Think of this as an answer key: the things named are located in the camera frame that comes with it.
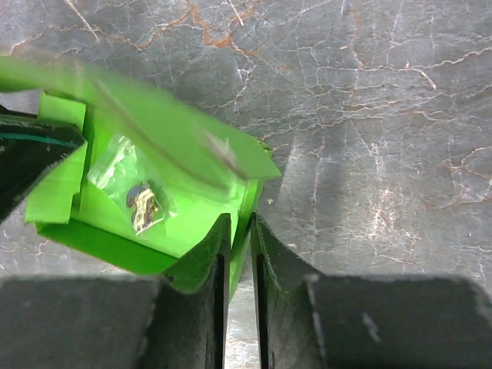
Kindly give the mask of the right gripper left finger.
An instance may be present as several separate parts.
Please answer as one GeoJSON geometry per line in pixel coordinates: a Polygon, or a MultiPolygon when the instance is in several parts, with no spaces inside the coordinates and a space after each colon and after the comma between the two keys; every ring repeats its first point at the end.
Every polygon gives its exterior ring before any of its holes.
{"type": "Polygon", "coordinates": [[[221,368],[231,219],[162,274],[1,280],[3,368],[221,368]]]}

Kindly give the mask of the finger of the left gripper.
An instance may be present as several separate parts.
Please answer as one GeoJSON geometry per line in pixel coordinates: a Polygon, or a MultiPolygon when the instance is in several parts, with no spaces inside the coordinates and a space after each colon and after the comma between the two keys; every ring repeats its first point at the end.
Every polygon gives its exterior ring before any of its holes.
{"type": "Polygon", "coordinates": [[[1,221],[84,143],[76,125],[1,107],[1,221]]]}

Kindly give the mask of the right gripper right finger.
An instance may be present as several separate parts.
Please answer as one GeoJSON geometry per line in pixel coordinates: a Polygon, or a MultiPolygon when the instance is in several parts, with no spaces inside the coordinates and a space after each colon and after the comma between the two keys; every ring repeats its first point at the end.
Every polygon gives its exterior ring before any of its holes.
{"type": "Polygon", "coordinates": [[[325,274],[251,218],[263,368],[489,368],[491,301],[457,275],[325,274]]]}

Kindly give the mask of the small clear plastic scrap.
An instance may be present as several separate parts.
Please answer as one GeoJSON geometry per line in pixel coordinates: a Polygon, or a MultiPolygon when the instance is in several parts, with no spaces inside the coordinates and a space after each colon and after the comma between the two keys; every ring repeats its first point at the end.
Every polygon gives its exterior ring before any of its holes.
{"type": "Polygon", "coordinates": [[[137,236],[178,215],[157,169],[124,135],[113,136],[87,179],[118,207],[137,236]]]}

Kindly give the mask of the green paper box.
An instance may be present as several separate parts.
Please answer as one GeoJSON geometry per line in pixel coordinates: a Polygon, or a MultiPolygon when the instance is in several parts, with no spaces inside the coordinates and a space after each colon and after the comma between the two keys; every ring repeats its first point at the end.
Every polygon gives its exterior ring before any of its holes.
{"type": "Polygon", "coordinates": [[[39,107],[28,114],[76,125],[85,139],[20,203],[38,234],[135,274],[160,274],[228,214],[229,290],[236,291],[249,218],[263,184],[281,174],[266,144],[115,71],[76,61],[44,65],[2,57],[2,93],[31,90],[39,93],[39,107]],[[145,153],[178,212],[141,236],[87,179],[116,134],[145,153]]]}

